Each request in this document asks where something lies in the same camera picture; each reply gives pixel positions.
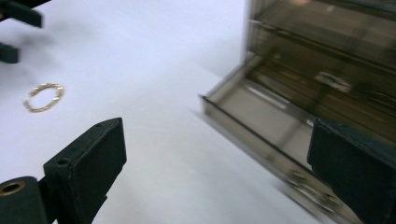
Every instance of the ring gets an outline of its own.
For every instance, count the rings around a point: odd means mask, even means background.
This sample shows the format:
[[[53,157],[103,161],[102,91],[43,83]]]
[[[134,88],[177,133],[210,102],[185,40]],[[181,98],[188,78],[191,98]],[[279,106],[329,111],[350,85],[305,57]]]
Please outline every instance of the ring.
[[[43,106],[41,108],[32,108],[32,106],[29,104],[30,99],[32,99],[32,97],[36,96],[39,92],[41,92],[45,89],[49,89],[49,88],[53,88],[56,90],[56,96],[53,97],[52,101],[49,102],[49,104],[47,104],[46,106]],[[63,95],[64,95],[64,87],[63,86],[56,84],[56,83],[41,84],[38,87],[36,87],[30,91],[27,99],[25,101],[23,101],[23,105],[26,107],[26,109],[28,109],[32,113],[43,112],[48,109],[51,109],[54,105],[56,105],[59,102],[59,100],[61,100],[61,97]]]

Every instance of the gold ring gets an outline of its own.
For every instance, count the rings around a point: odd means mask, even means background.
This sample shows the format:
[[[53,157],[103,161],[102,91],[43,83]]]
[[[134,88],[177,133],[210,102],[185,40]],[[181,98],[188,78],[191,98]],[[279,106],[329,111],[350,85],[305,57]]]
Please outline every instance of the gold ring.
[[[41,92],[45,89],[49,89],[49,88],[53,88],[56,90],[56,96],[53,97],[52,101],[49,102],[49,104],[47,104],[46,106],[43,106],[41,108],[32,108],[32,106],[29,104],[30,99],[32,99],[32,97],[36,96],[39,92]],[[58,101],[61,100],[61,97],[63,95],[64,95],[64,87],[63,86],[56,84],[56,83],[41,84],[38,87],[36,87],[30,91],[29,96],[27,97],[27,99],[25,101],[23,101],[23,104],[26,107],[26,109],[28,109],[32,113],[43,112],[43,111],[46,111],[46,110],[52,108],[54,105],[56,105],[58,103]]]

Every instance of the black object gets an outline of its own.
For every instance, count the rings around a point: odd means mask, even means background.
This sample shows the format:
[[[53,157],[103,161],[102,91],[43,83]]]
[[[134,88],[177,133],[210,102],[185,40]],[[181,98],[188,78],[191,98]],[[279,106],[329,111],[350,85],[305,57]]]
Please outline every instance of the black object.
[[[317,119],[312,171],[364,223],[396,223],[396,149],[339,122]]]
[[[0,0],[0,21],[12,18],[41,28],[42,16],[37,11],[32,10],[32,8],[48,1],[49,0]],[[17,63],[18,61],[18,49],[0,43],[0,62]]]
[[[92,223],[126,162],[122,119],[98,123],[30,176],[0,185],[0,223]]]

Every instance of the bracelet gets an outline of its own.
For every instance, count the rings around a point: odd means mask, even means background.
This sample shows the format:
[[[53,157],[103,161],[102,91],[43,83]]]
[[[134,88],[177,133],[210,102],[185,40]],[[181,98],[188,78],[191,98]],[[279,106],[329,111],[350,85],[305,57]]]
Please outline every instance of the bracelet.
[[[32,99],[34,96],[36,96],[39,92],[48,89],[48,88],[53,88],[56,90],[56,96],[53,97],[52,101],[49,102],[46,106],[43,106],[41,108],[32,108],[32,106],[29,104],[30,99]],[[56,105],[59,100],[61,100],[61,97],[64,95],[64,87],[56,84],[56,83],[46,83],[39,85],[38,87],[32,89],[29,93],[29,96],[25,101],[23,101],[23,105],[32,113],[38,113],[38,112],[43,112],[48,109],[51,109],[54,105]]]

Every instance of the white table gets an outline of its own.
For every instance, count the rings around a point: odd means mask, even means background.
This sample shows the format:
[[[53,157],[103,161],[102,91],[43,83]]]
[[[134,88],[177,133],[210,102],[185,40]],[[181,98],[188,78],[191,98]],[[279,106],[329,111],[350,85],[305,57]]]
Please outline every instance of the white table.
[[[53,0],[37,9],[44,29],[0,23],[0,41],[21,49],[20,63],[0,63],[0,182],[42,178],[42,164],[93,124],[122,117],[128,162],[93,223],[318,223],[202,119],[198,94],[242,62],[245,1]],[[29,113],[22,100],[47,82],[63,85],[64,98]]]

